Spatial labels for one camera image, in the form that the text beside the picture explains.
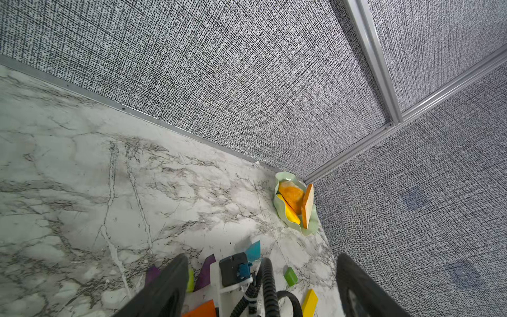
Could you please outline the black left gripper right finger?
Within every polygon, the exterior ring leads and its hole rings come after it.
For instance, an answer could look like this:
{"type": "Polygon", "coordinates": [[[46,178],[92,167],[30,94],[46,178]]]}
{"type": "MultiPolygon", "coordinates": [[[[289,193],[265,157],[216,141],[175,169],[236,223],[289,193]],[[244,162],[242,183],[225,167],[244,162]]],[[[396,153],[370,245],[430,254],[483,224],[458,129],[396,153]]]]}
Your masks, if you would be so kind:
{"type": "Polygon", "coordinates": [[[336,281],[346,316],[409,316],[345,253],[337,257],[336,281]]]}

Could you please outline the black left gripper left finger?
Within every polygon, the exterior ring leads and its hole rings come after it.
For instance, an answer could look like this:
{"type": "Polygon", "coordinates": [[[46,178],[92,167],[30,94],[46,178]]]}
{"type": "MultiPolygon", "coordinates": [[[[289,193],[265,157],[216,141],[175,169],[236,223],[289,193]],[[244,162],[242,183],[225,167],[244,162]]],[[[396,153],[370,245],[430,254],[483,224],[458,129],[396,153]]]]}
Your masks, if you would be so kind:
{"type": "Polygon", "coordinates": [[[185,254],[179,254],[115,316],[180,316],[188,281],[188,258],[185,254]]]}

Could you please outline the lime green cylinder block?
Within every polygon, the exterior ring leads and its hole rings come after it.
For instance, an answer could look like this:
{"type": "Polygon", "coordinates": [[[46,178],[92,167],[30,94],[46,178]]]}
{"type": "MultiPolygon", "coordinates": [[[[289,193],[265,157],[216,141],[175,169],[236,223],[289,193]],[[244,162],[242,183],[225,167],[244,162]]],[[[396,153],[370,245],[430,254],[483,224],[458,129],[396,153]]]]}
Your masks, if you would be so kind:
{"type": "Polygon", "coordinates": [[[194,270],[192,267],[188,267],[188,281],[187,281],[187,287],[186,287],[186,293],[193,293],[194,292],[194,270]]]}

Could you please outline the purple triangle block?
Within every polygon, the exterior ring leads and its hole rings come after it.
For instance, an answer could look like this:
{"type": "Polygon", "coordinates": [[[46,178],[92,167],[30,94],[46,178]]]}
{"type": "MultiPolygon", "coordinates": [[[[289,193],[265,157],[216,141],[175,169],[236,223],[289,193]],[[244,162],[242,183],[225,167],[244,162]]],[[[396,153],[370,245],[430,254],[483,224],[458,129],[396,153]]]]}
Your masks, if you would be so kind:
{"type": "Polygon", "coordinates": [[[158,276],[160,276],[161,271],[157,266],[152,265],[150,266],[145,274],[145,287],[150,285],[158,276]]]}
{"type": "Polygon", "coordinates": [[[200,289],[203,289],[204,287],[208,286],[211,283],[211,264],[216,262],[215,255],[212,254],[210,256],[207,256],[203,266],[201,268],[201,271],[199,272],[198,278],[194,285],[194,291],[198,291],[200,289]]]}

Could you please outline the orange rectangle block top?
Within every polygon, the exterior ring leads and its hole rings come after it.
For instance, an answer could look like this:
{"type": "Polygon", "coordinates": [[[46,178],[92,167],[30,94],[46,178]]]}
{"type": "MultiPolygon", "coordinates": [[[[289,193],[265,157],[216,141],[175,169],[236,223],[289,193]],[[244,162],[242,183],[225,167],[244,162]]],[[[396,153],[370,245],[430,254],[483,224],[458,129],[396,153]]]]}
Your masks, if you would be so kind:
{"type": "Polygon", "coordinates": [[[210,300],[184,314],[183,317],[218,317],[218,315],[214,301],[210,300]]]}

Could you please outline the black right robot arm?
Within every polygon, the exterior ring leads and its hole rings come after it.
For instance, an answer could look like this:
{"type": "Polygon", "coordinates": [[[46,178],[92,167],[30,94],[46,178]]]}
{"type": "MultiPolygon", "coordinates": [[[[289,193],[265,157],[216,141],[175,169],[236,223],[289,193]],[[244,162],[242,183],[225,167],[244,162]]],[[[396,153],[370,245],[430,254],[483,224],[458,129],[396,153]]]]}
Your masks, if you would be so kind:
{"type": "Polygon", "coordinates": [[[277,291],[273,266],[269,258],[262,259],[256,277],[232,310],[230,317],[240,316],[247,307],[249,308],[249,312],[256,316],[257,297],[260,289],[263,291],[263,303],[266,316],[280,316],[279,300],[286,297],[292,305],[293,316],[303,317],[302,307],[296,296],[289,291],[277,291]]]}

